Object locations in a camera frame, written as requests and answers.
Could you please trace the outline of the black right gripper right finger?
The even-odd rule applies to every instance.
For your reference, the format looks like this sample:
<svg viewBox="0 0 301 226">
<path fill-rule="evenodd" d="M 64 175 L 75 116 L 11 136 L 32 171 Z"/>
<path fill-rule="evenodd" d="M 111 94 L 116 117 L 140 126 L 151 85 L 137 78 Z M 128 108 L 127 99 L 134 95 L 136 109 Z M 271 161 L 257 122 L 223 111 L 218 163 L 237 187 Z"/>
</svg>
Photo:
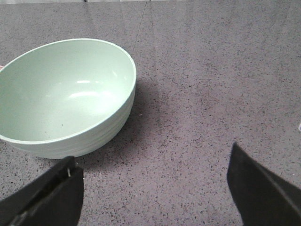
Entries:
<svg viewBox="0 0 301 226">
<path fill-rule="evenodd" d="M 237 143 L 227 182 L 245 226 L 301 224 L 301 190 L 253 160 Z"/>
</svg>

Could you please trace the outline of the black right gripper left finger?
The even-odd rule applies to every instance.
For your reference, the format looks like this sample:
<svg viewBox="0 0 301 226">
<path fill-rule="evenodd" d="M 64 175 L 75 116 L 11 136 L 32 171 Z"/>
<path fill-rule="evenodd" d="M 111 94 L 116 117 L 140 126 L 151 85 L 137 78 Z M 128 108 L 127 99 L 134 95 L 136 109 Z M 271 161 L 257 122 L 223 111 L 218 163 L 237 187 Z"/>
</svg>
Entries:
<svg viewBox="0 0 301 226">
<path fill-rule="evenodd" d="M 43 175 L 0 202 L 2 226 L 76 226 L 83 204 L 83 170 L 61 159 Z"/>
</svg>

